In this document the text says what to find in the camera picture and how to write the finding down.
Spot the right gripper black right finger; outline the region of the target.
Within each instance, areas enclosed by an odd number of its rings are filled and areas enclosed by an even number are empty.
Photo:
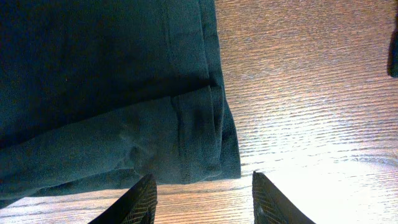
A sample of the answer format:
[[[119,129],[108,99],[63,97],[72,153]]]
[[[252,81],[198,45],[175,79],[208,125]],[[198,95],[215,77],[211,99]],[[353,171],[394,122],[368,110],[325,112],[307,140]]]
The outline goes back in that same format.
[[[255,224],[315,224],[261,172],[252,173]]]

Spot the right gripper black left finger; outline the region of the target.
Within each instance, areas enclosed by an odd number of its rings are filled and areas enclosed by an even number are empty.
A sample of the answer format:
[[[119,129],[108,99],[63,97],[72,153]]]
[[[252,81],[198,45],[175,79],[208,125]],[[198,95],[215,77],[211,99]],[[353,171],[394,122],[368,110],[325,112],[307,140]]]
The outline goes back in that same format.
[[[147,174],[89,224],[154,224],[156,206],[157,184]]]

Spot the dark green cloth garment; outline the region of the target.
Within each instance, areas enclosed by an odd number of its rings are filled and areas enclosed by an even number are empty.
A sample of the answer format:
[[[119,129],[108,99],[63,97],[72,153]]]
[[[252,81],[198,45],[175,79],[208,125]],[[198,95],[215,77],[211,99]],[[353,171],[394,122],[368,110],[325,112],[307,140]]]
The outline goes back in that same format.
[[[1,2],[1,206],[238,179],[213,0]]]

